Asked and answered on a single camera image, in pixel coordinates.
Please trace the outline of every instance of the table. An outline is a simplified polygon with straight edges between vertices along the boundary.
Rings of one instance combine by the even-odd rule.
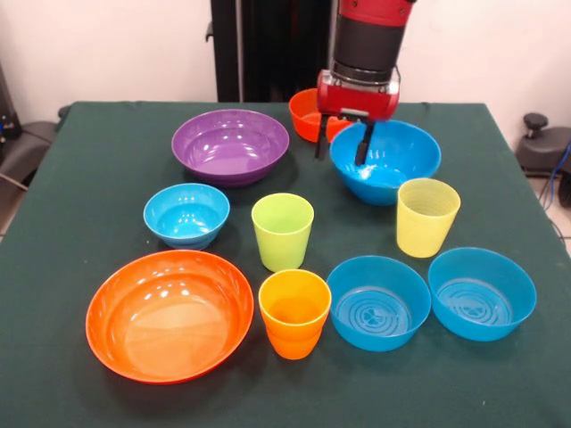
[[[210,374],[143,385],[104,368],[87,346],[87,305],[123,264],[165,246],[142,210],[165,186],[192,180],[170,152],[186,119],[215,103],[77,103],[0,245],[0,418],[10,427],[556,427],[571,426],[571,263],[482,104],[402,104],[442,147],[437,177],[462,208],[444,245],[483,246],[534,279],[534,314],[500,342],[468,342],[430,316],[389,353],[354,349],[327,323],[298,362],[277,357],[256,308],[252,328]],[[394,242],[395,209],[354,198],[331,162],[294,132],[285,104],[243,104],[282,121],[289,153],[262,182],[225,191],[228,223],[210,251],[236,263],[254,293],[259,262],[250,209],[262,195],[308,198],[316,220],[304,268],[327,276],[361,254],[402,260],[426,277],[428,260]]]

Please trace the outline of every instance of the light blue bowl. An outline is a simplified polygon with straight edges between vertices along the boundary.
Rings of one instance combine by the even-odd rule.
[[[451,332],[479,342],[499,340],[528,318],[537,295],[511,259],[482,248],[457,248],[428,269],[433,311]]]
[[[399,186],[431,177],[441,161],[440,147],[426,131],[398,120],[377,122],[364,165],[355,165],[365,125],[355,123],[338,133],[329,147],[335,168],[347,187],[371,205],[394,205]]]
[[[203,250],[216,238],[230,213],[230,202],[215,187],[173,185],[146,203],[145,224],[168,246]]]
[[[327,284],[335,329],[363,350],[401,347],[430,313],[430,292],[424,279],[395,259],[348,259],[331,272]]]

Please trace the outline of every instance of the orange bowl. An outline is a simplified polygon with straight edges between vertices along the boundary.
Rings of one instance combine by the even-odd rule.
[[[289,100],[288,105],[295,132],[301,138],[316,143],[319,136],[319,122],[321,121],[321,113],[318,111],[317,88],[313,87],[298,92]],[[326,129],[327,141],[331,143],[333,137],[349,125],[351,125],[349,120],[329,118]]]
[[[234,352],[252,316],[252,289],[237,267],[203,251],[163,251],[103,283],[89,304],[86,334],[113,372],[142,383],[180,383]]]

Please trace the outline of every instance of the blue cable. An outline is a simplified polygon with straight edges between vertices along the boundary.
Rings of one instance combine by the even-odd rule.
[[[547,204],[547,206],[545,207],[546,211],[550,208],[551,204],[553,203],[553,198],[554,198],[554,193],[555,193],[555,177],[557,176],[559,170],[561,168],[563,168],[563,165],[565,165],[565,162],[567,161],[567,158],[569,157],[570,153],[571,153],[571,141],[569,141],[569,143],[567,143],[567,147],[566,147],[565,151],[563,152],[563,156],[561,156],[559,163],[551,171],[551,175],[550,175],[550,201]]]

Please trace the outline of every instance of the floor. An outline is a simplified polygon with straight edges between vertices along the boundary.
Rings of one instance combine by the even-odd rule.
[[[542,178],[530,178],[529,184],[535,190],[535,194],[539,196],[542,187],[545,184],[545,180]],[[567,253],[571,256],[571,209],[564,209],[559,205],[557,187],[555,192],[556,197],[553,198],[553,203],[547,210],[547,215],[561,230],[561,234],[563,234],[564,237],[569,237],[569,239],[565,240],[565,244],[567,247]],[[13,218],[16,216],[20,203],[24,199],[25,195],[26,193],[23,191],[16,193],[10,200],[10,203],[7,204],[7,209],[4,210],[4,212],[0,211],[0,242],[2,242]]]
[[[8,231],[13,218],[16,216],[24,196],[26,196],[26,192],[18,191],[10,198],[10,201],[6,204],[5,209],[0,210],[0,242],[2,242],[2,239]]]
[[[529,178],[529,184],[534,189],[535,194],[539,197],[539,194],[545,184],[544,178]],[[556,183],[555,186],[555,197],[553,198],[553,203],[547,209],[546,213],[547,216],[557,225],[561,234],[565,238],[565,245],[567,248],[567,253],[571,256],[571,209],[562,208],[559,205],[559,199],[557,197],[557,191],[559,188],[559,182]]]

